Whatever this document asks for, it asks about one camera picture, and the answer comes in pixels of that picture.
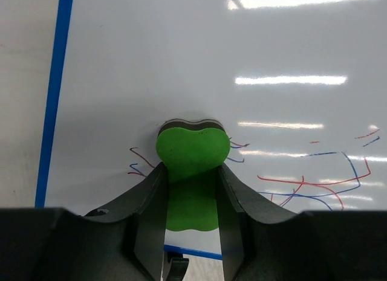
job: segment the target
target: table surface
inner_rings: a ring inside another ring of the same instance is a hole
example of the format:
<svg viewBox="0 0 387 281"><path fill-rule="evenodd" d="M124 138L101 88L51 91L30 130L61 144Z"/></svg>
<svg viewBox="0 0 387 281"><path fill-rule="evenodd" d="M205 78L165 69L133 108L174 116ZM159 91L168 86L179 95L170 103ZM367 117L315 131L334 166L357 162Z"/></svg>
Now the table surface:
<svg viewBox="0 0 387 281"><path fill-rule="evenodd" d="M112 200L166 120L214 118L273 202L386 209L385 18L387 0L74 0L46 205ZM217 231L166 243L220 253Z"/></svg>

